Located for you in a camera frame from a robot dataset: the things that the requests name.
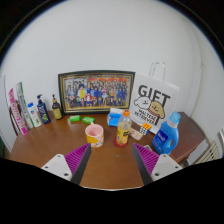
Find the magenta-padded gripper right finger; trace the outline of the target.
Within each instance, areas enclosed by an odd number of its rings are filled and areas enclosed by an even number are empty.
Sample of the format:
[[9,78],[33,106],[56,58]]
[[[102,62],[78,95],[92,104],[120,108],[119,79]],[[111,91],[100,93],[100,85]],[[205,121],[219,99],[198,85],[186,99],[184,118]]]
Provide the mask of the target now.
[[136,143],[132,146],[132,154],[136,160],[144,185],[182,169],[169,155],[158,155],[150,149]]

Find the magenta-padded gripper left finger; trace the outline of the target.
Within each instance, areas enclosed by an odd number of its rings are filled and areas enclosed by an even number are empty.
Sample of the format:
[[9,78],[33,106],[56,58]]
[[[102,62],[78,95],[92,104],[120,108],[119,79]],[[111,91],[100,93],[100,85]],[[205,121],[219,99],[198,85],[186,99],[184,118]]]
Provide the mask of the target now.
[[56,154],[42,169],[79,185],[90,155],[91,145],[85,144],[66,155]]

